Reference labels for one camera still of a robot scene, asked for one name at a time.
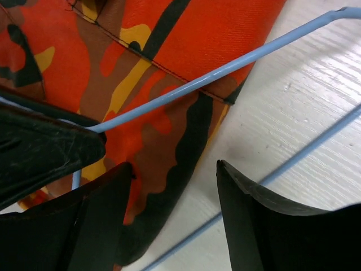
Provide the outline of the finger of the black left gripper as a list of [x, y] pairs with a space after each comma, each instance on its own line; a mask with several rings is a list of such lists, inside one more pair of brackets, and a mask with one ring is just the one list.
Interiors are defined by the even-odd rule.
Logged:
[[97, 121], [1, 90], [1, 208], [100, 160], [107, 138]]

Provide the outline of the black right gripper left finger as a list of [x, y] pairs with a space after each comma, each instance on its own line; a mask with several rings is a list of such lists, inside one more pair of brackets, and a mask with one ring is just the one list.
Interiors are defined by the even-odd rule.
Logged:
[[121, 163], [60, 197], [1, 215], [1, 270], [112, 270], [132, 174]]

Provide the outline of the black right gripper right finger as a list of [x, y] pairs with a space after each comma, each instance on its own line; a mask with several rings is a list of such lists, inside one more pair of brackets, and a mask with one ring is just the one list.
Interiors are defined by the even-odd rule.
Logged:
[[335, 211], [287, 199], [224, 160], [217, 188], [233, 270], [359, 270], [360, 205]]

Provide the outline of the orange camouflage trousers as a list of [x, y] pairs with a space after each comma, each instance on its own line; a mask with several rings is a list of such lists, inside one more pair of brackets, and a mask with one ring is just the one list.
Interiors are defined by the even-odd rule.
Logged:
[[[284, 5], [2, 1], [1, 85], [101, 123], [262, 46]], [[106, 132], [106, 153], [81, 182], [124, 161], [134, 168], [113, 270], [156, 239], [251, 69]]]

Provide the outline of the blue wire hanger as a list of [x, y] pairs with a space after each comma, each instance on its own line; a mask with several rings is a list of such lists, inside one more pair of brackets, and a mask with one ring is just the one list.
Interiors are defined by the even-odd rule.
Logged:
[[[108, 121], [98, 122], [98, 124], [89, 127], [90, 131], [96, 133], [104, 133], [128, 123], [129, 121], [135, 120], [138, 117], [141, 117], [153, 110], [156, 110], [162, 106], [165, 106], [177, 99], [180, 99], [195, 90], [198, 90], [212, 82], [217, 81], [218, 79], [231, 74], [239, 69], [244, 68], [247, 65], [253, 66], [254, 62], [262, 58], [265, 55], [268, 55], [296, 40], [299, 38], [339, 19], [359, 19], [360, 18], [360, 8], [358, 7], [344, 7], [338, 10], [327, 12], [318, 18], [311, 20], [310, 22], [296, 28], [295, 30], [290, 31], [289, 33], [277, 38], [271, 42], [264, 42], [264, 44], [238, 58], [190, 81], [180, 87], [175, 88], [174, 90], [163, 94], [141, 106], [137, 106], [135, 109], [127, 111], [120, 116], [114, 117]], [[1, 90], [10, 90], [10, 88], [2, 86]], [[50, 200], [53, 200], [57, 197], [60, 197], [72, 190], [75, 190], [87, 183], [81, 182], [82, 171], [86, 167], [79, 169], [67, 176], [64, 176], [56, 181], [53, 181], [46, 186], [36, 190], [35, 192], [29, 194], [25, 198], [18, 200], [17, 203], [23, 211], [26, 211], [37, 205], [46, 203]], [[135, 178], [135, 171], [133, 169], [132, 180]]]

